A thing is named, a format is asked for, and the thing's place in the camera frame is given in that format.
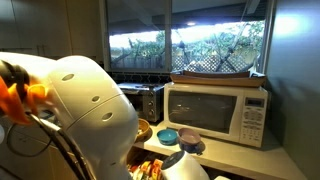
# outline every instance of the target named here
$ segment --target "white microwave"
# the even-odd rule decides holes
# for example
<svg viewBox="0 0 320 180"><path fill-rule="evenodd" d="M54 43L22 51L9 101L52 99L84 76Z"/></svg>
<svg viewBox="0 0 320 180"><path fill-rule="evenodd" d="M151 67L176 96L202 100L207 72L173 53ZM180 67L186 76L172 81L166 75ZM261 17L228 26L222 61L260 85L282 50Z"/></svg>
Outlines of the white microwave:
<svg viewBox="0 0 320 180"><path fill-rule="evenodd" d="M200 135L261 147L268 92L259 88L167 83L164 123Z"/></svg>

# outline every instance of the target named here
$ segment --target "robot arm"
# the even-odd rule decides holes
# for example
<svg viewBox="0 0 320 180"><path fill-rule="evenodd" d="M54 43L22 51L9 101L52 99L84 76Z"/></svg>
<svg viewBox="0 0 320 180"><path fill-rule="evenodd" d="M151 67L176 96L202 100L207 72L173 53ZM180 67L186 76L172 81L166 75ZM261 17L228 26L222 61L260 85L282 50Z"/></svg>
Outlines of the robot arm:
<svg viewBox="0 0 320 180"><path fill-rule="evenodd" d="M0 74L0 114L30 124L24 111L50 110L85 158L94 179L130 178L126 155L135 141L138 117L98 64L82 56L55 61L14 53L0 53L0 60L19 67L20 71L9 72L23 77L12 82Z"/></svg>

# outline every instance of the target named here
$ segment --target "cable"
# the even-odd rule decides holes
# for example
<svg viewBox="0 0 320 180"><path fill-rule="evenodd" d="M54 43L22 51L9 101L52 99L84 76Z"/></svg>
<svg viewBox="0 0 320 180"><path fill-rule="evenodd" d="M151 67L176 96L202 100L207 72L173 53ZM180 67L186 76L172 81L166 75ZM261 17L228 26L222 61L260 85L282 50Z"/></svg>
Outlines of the cable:
<svg viewBox="0 0 320 180"><path fill-rule="evenodd" d="M58 133L63 137L63 139L66 141L66 143L69 145L71 151L74 153L76 159L78 160L80 167L82 169L82 172L86 179L91 179L90 173L88 171L88 168L86 167L86 163L83 161L83 158L81 156L80 151L77 149L77 147L72 143L72 141L69 139L69 137L62 131L61 129L58 130Z"/></svg>
<svg viewBox="0 0 320 180"><path fill-rule="evenodd" d="M39 152L35 153L35 154L24 154L24 153L21 153L19 151L17 151L11 144L11 135L12 135L12 131L13 129L17 127L17 124L12 124L9 129L8 129L8 132L7 132L7 139L6 139L6 144L9 148L9 150L11 152L13 152L14 154L16 155L19 155L19 156L22 156L22 157L36 157L36 156L39 156L41 153L43 153L51 144L52 140L50 139L50 141L45 145L45 147L43 149L41 149Z"/></svg>
<svg viewBox="0 0 320 180"><path fill-rule="evenodd" d="M37 116L31 114L30 112L26 113L29 115L35 122L37 122L40 127L43 129L43 131L50 137L50 139L53 141L53 143L57 146L59 149L60 153L64 157L64 159L67 161L69 164L70 168L73 170L73 172L76 174L79 180L85 180L86 178L83 177L82 173L76 166L76 164L73 162L72 158L69 156L68 151L63 147L63 145L60 143L59 139L55 136L55 133L52 133L48 129L46 129L46 125L41 121Z"/></svg>

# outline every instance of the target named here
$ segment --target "bowl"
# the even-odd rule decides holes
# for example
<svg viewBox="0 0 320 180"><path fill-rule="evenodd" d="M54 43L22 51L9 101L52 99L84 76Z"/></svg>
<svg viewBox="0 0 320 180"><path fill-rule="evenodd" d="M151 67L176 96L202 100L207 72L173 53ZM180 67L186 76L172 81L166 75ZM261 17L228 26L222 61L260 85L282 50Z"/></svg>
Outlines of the bowl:
<svg viewBox="0 0 320 180"><path fill-rule="evenodd" d="M173 145L177 140L177 132L172 129L163 129L157 133L158 139L163 145Z"/></svg>
<svg viewBox="0 0 320 180"><path fill-rule="evenodd" d="M190 128L178 130L179 141L186 145L197 145L201 141L200 135Z"/></svg>
<svg viewBox="0 0 320 180"><path fill-rule="evenodd" d="M149 129L150 129L149 122L145 119L139 118L139 128L138 128L136 139L145 137L148 134Z"/></svg>

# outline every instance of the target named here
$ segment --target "microwave control panel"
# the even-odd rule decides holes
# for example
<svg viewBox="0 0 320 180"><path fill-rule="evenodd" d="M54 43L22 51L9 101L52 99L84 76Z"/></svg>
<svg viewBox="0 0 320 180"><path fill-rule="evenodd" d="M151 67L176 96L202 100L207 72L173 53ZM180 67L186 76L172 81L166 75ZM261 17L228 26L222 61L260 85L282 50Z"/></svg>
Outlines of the microwave control panel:
<svg viewBox="0 0 320 180"><path fill-rule="evenodd" d="M245 98L240 143L261 147L266 116L265 99Z"/></svg>

